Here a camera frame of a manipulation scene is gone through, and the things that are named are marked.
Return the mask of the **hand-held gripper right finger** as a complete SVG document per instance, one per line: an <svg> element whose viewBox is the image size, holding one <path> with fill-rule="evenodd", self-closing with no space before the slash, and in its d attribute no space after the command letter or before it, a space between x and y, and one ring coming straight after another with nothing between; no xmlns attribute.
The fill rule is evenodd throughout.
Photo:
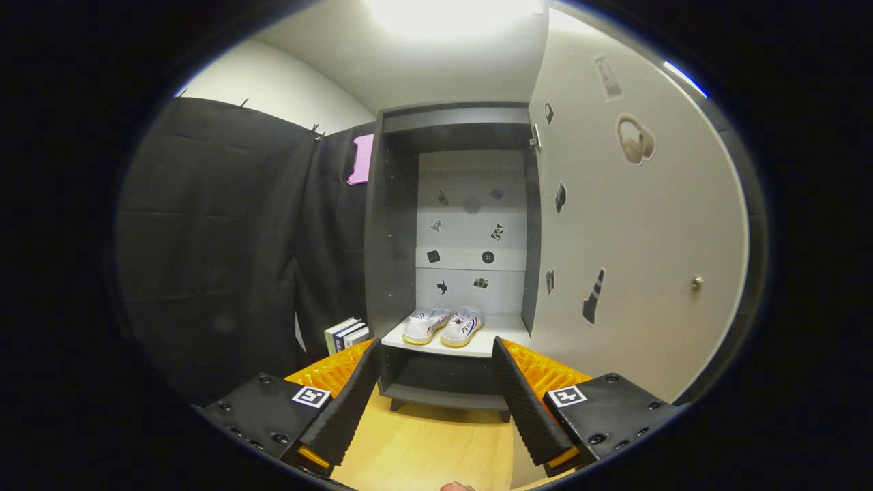
<svg viewBox="0 0 873 491"><path fill-rule="evenodd" d="M685 411L623 375L583 375L504 338L490 360L527 453L549 477L619 453Z"/></svg>

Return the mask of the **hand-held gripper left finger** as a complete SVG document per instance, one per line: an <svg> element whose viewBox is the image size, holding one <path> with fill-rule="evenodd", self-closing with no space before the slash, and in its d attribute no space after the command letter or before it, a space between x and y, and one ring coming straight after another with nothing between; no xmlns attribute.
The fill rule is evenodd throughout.
<svg viewBox="0 0 873 491"><path fill-rule="evenodd" d="M194 410L234 441L318 478L345 459L381 371L368 340L293 375L259 373Z"/></svg>

